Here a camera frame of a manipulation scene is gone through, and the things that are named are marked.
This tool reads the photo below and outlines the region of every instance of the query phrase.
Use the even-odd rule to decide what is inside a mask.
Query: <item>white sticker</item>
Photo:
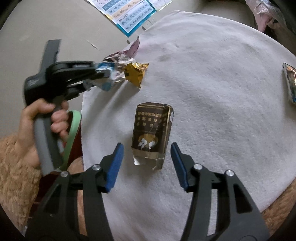
[[[174,112],[171,113],[170,115],[170,121],[173,122],[173,118],[174,118]]]

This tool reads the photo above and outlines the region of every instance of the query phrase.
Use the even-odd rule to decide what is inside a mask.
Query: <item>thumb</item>
[[[33,120],[38,113],[47,114],[52,112],[54,108],[54,104],[50,104],[44,99],[38,99],[23,110],[22,117]]]

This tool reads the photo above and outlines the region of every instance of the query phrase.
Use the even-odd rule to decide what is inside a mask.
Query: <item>silver screw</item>
[[[63,172],[61,172],[61,177],[66,177],[66,176],[68,176],[68,172],[67,171],[63,171]]]
[[[101,169],[101,166],[98,165],[98,164],[95,164],[95,165],[93,165],[92,169],[93,169],[94,171],[98,171],[98,170]]]
[[[195,170],[201,170],[201,169],[202,169],[202,165],[196,163],[196,164],[194,164],[193,168],[194,168]]]
[[[227,170],[226,175],[232,177],[234,175],[234,172],[232,170]]]

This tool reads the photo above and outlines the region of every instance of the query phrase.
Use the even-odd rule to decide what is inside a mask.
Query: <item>white towel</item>
[[[296,108],[288,102],[282,64],[296,66],[296,57],[246,25],[180,11],[140,41],[135,59],[150,63],[140,90],[126,81],[83,97],[85,169],[117,142],[125,147],[115,187],[103,197],[115,240],[180,240],[192,194],[179,185],[172,142],[211,171],[234,170],[259,209],[268,207],[295,177]],[[133,124],[143,102],[175,111],[160,171],[133,163]]]

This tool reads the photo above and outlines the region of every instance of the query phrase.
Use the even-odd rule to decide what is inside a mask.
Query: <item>gray handle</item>
[[[56,104],[54,112],[61,109],[63,99],[59,96],[53,100]],[[38,114],[34,121],[35,145],[43,176],[56,170],[64,162],[60,154],[59,135],[51,131],[51,115],[52,113]]]

